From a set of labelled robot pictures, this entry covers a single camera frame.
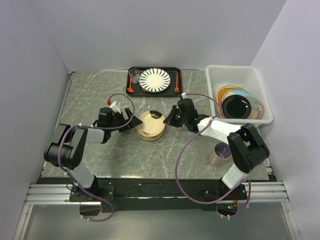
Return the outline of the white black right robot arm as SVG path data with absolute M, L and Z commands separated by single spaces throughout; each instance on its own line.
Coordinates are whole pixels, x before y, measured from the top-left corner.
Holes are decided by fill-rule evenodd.
M 164 124 L 182 126 L 195 134 L 211 137 L 228 145 L 233 164 L 221 178 L 219 195 L 232 198 L 236 185 L 247 178 L 249 173 L 270 156 L 270 151 L 257 128 L 251 124 L 236 125 L 217 120 L 215 116 L 199 114 L 190 98 L 183 98 L 172 106 Z

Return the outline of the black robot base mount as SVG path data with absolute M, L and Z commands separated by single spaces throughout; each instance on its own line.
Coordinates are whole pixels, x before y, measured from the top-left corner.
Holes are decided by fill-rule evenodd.
M 215 201 L 228 192 L 228 188 L 215 179 L 175 179 L 152 178 L 100 178 L 97 180 L 96 193 L 104 198 L 103 202 L 85 196 L 76 186 L 71 188 L 69 201 L 72 203 L 97 203 L 103 213 L 112 210 L 194 210 L 215 211 Z

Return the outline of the black glossy bowl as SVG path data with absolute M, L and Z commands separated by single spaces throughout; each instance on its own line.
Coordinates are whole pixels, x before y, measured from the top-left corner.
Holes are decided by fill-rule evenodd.
M 247 119 L 252 112 L 250 101 L 238 94 L 228 96 L 222 101 L 221 106 L 222 113 L 227 119 Z

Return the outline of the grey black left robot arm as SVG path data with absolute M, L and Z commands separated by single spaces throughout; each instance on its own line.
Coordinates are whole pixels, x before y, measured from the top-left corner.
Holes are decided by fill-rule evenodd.
M 102 107 L 98 119 L 88 128 L 72 127 L 60 123 L 56 127 L 44 151 L 44 160 L 70 175 L 82 186 L 81 195 L 88 201 L 95 200 L 100 193 L 96 176 L 82 161 L 86 144 L 105 144 L 113 131 L 125 132 L 143 124 L 129 108 L 125 109 L 128 118 L 116 107 Z

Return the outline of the tan bottom plate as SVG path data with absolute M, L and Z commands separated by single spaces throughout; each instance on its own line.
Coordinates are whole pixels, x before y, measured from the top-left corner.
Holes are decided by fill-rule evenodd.
M 164 134 L 164 130 L 162 130 L 161 132 L 155 134 L 155 133 L 148 133 L 145 131 L 137 131 L 137 134 L 140 138 L 142 138 L 145 141 L 155 141 L 159 138 L 162 137 L 162 135 Z

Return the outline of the orange woven pattern plate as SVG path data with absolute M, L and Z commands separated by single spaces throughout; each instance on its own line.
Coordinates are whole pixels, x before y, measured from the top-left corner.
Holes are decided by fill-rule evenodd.
M 218 105 L 217 105 L 217 111 L 219 114 L 222 113 L 222 110 L 221 110 L 221 107 L 222 107 L 222 100 L 223 100 L 223 97 L 224 95 L 230 91 L 230 90 L 233 90 L 233 89 L 244 89 L 243 87 L 241 86 L 236 86 L 236 85 L 232 85 L 232 84 L 227 84 L 225 86 L 222 86 L 220 87 L 218 90 L 217 90 L 217 93 L 215 94 L 215 100 L 217 101 Z

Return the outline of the beige rimmed bottom bowl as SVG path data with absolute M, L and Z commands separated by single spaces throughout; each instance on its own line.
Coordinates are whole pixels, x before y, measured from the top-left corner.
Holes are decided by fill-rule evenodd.
M 142 113 L 138 119 L 140 119 L 143 124 L 136 127 L 136 132 L 144 131 L 150 134 L 158 134 L 165 130 L 165 124 L 163 123 L 165 117 L 156 110 L 146 111 Z

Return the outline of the blue grey plate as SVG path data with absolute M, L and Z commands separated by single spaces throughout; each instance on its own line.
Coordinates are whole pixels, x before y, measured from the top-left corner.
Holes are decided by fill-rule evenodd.
M 251 114 L 248 118 L 248 120 L 254 120 L 257 117 L 258 114 L 258 105 L 256 103 L 256 99 L 252 96 L 251 93 L 249 93 L 248 91 L 244 90 L 244 89 L 232 89 L 229 90 L 223 97 L 222 101 L 225 100 L 227 97 L 232 96 L 232 95 L 240 95 L 243 96 L 245 98 L 247 98 L 251 104 Z

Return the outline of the dark metallic bowl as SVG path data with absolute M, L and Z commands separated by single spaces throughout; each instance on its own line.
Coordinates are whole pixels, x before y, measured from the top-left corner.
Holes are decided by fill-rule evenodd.
M 257 116 L 256 116 L 255 119 L 256 120 L 260 120 L 263 117 L 264 113 L 265 113 L 265 107 L 264 107 L 263 103 L 260 100 L 255 99 L 255 101 L 256 101 L 257 106 L 258 106 L 258 113 L 257 113 Z

